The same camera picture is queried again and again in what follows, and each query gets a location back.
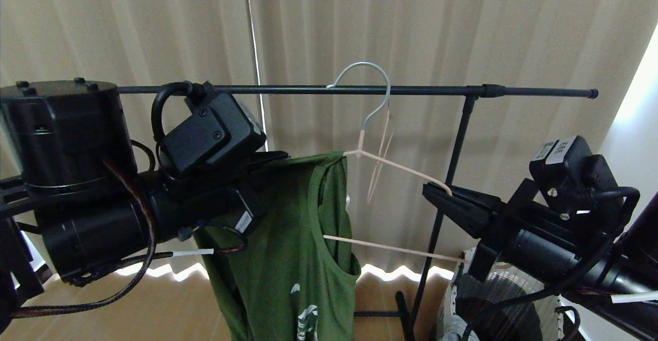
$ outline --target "brown tile floor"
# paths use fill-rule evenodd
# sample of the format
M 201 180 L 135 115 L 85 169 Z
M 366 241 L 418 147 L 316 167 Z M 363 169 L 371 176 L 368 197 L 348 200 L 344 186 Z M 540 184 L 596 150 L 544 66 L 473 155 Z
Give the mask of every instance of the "brown tile floor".
M 129 277 L 112 275 L 77 289 L 51 280 L 46 293 L 30 305 L 81 303 L 110 296 Z M 432 277 L 415 327 L 418 341 L 426 341 L 443 298 L 447 281 Z M 417 283 L 404 276 L 383 282 L 370 273 L 357 282 L 357 310 L 397 310 L 395 292 L 401 290 L 412 305 Z M 189 341 L 229 341 L 230 334 L 219 313 L 208 280 L 194 273 L 182 282 L 171 274 L 159 278 L 145 276 L 143 283 L 117 303 L 106 308 L 58 317 L 17 319 L 0 336 L 0 341 L 78 341 L 78 340 L 185 339 Z M 398 318 L 355 318 L 355 339 L 404 339 Z

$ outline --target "bolt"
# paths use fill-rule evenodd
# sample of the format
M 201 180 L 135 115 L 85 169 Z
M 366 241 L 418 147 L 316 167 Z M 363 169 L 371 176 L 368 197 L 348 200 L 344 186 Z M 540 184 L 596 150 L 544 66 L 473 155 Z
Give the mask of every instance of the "bolt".
M 30 97 L 32 95 L 37 95 L 37 89 L 35 89 L 35 88 L 23 87 L 23 88 L 21 88 L 21 91 L 23 92 L 23 95 L 26 96 L 26 97 Z

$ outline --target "green shirt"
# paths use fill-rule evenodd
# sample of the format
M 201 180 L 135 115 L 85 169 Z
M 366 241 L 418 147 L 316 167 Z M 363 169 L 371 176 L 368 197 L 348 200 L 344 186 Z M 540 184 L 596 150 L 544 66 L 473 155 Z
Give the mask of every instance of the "green shirt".
M 280 160 L 282 179 L 259 193 L 267 215 L 244 252 L 204 262 L 234 341 L 352 339 L 360 265 L 349 243 L 347 160 L 341 153 Z M 227 247 L 229 234 L 199 229 L 200 248 Z

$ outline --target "hanger hook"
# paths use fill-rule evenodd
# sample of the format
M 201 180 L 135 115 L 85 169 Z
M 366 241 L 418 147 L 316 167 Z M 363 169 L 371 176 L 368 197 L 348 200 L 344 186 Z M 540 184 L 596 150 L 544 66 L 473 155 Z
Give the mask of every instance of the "hanger hook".
M 381 102 L 379 107 L 377 107 L 368 116 L 366 116 L 366 119 L 363 121 L 363 126 L 361 127 L 361 130 L 366 130 L 366 125 L 368 123 L 368 120 L 370 120 L 370 118 L 372 116 L 374 116 L 374 114 L 376 114 L 381 109 L 383 109 L 383 106 L 388 104 L 388 100 L 391 98 L 391 79 L 388 78 L 388 74 L 386 74 L 386 71 L 383 68 L 381 68 L 380 65 L 374 64 L 372 62 L 365 62 L 365 61 L 354 62 L 353 64 L 348 65 L 348 67 L 345 67 L 343 69 L 343 72 L 341 72 L 340 75 L 338 75 L 338 77 L 336 78 L 336 81 L 334 81 L 334 83 L 329 84 L 326 87 L 327 88 L 335 88 L 336 85 L 338 85 L 338 81 L 340 81 L 340 79 L 343 78 L 343 75 L 345 75 L 345 72 L 350 71 L 350 69 L 352 67 L 355 67 L 355 66 L 358 66 L 358 65 L 369 65 L 370 67 L 374 67 L 375 69 L 377 69 L 377 71 L 381 72 L 381 75 L 386 80 L 386 94 L 383 96 L 383 102 Z

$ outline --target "curtain fold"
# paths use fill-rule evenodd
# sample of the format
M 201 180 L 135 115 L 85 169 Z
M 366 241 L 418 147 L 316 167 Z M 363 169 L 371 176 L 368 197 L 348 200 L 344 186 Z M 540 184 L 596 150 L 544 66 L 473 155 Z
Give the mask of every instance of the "curtain fold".
M 658 20 L 658 0 L 250 0 L 261 81 L 329 84 L 346 65 L 382 65 L 393 85 L 598 88 L 599 99 L 477 100 L 454 183 L 509 198 L 545 140 L 580 134 L 596 150 Z M 381 85 L 358 67 L 341 84 Z M 293 156 L 356 147 L 377 96 L 265 96 L 270 148 Z M 388 158 L 443 179 L 463 99 L 393 97 Z M 385 115 L 369 123 L 376 153 Z M 435 209 L 419 180 L 384 167 L 366 204 L 374 163 L 350 158 L 354 236 L 426 249 Z M 449 219 L 437 253 L 473 245 Z M 356 249 L 364 263 L 418 270 L 422 258 Z
M 247 0 L 0 0 L 2 86 L 16 80 L 73 79 L 117 85 L 161 85 L 211 81 L 253 85 L 256 75 Z M 150 126 L 154 95 L 122 95 L 130 137 L 155 148 Z M 239 95 L 260 116 L 257 95 Z M 167 102 L 165 132 L 190 115 L 181 99 Z M 4 135 L 2 175 L 13 168 Z M 148 159 L 135 151 L 139 170 Z M 27 214 L 30 221 L 33 217 Z M 40 238 L 36 245 L 44 252 Z M 159 250 L 191 249 L 193 242 L 170 241 Z M 174 271 L 197 262 L 171 260 Z M 160 266 L 166 261 L 154 262 Z

